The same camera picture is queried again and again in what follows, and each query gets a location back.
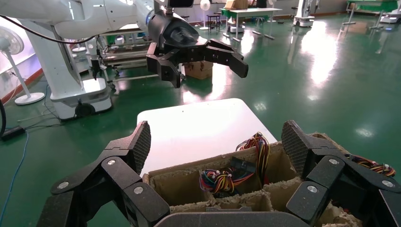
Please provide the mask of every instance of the fan base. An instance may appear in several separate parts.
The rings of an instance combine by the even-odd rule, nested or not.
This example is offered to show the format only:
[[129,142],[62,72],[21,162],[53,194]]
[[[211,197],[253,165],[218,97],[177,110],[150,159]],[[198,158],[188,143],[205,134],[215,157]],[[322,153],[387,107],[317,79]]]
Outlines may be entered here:
[[27,95],[21,96],[19,98],[17,98],[15,100],[15,104],[17,105],[27,105],[27,104],[31,104],[31,103],[35,103],[38,102],[40,100],[42,100],[44,98],[44,94],[43,93],[31,93],[31,97],[28,98]]
[[86,47],[82,46],[82,47],[77,47],[77,48],[72,49],[72,52],[79,53],[79,52],[83,52],[86,50],[87,50]]

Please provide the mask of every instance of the black connector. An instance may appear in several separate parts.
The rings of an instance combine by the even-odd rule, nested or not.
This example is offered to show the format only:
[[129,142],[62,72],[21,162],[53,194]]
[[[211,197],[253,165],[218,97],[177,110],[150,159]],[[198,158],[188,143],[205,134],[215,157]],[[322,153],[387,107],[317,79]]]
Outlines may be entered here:
[[244,160],[240,160],[236,157],[231,158],[230,165],[234,167],[236,170],[244,170],[250,173],[256,172],[256,164],[252,162],[247,162]]
[[11,129],[7,129],[4,131],[4,134],[1,137],[2,141],[7,141],[10,140],[14,137],[17,137],[19,135],[24,134],[26,131],[24,128],[22,128],[21,126],[17,126]]

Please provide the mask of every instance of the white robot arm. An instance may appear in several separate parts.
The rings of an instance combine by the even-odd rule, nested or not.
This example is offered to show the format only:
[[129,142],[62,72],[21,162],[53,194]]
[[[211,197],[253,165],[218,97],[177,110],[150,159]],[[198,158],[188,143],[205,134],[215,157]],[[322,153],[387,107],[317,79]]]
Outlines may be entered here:
[[137,23],[147,30],[153,0],[0,0],[0,15],[53,25],[66,39],[80,39]]
[[192,5],[193,0],[0,0],[0,15],[53,25],[59,40],[92,37],[136,23],[153,40],[146,55],[148,71],[174,87],[180,87],[177,67],[185,62],[224,64],[245,78],[248,64],[243,56],[220,41],[202,38],[174,13],[174,8]]

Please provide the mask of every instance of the white wall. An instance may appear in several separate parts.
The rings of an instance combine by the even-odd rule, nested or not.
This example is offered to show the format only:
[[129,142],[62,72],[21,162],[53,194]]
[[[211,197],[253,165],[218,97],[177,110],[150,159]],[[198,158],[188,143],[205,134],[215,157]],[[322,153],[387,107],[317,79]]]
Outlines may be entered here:
[[[24,50],[19,54],[13,55],[12,57],[21,73],[21,76],[25,79],[29,78],[32,76],[32,74],[40,70],[41,66],[36,58],[35,51],[28,39],[28,36],[26,35],[25,30],[9,21],[6,21],[3,18],[0,18],[0,26],[13,30],[24,42]],[[0,54],[0,98],[5,97],[8,93],[12,92],[16,86],[19,85],[17,77],[9,74],[9,70],[11,68],[12,67],[8,59],[3,54]]]

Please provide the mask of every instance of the metal screw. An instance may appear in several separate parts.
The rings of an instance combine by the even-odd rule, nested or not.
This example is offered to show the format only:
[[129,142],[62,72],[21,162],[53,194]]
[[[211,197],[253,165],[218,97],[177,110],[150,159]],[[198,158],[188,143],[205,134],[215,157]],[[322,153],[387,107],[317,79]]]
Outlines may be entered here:
[[68,186],[68,182],[63,182],[63,183],[61,183],[61,184],[59,184],[59,186],[57,186],[57,188],[58,189],[63,189],[63,188],[66,188]]
[[313,186],[313,185],[308,186],[308,190],[313,192],[313,193],[317,192],[317,188],[315,186]]
[[109,166],[111,166],[111,165],[114,164],[114,163],[115,163],[115,160],[110,160],[110,161],[107,162],[107,164],[108,164]]
[[331,162],[334,165],[338,164],[338,161],[336,159],[329,159],[329,162]]
[[134,193],[135,194],[141,194],[143,192],[143,188],[142,187],[136,187],[135,189],[134,189]]
[[391,182],[389,182],[389,181],[384,180],[384,181],[382,181],[382,183],[383,183],[384,185],[386,185],[387,187],[390,187],[390,188],[394,187],[394,184],[391,183]]

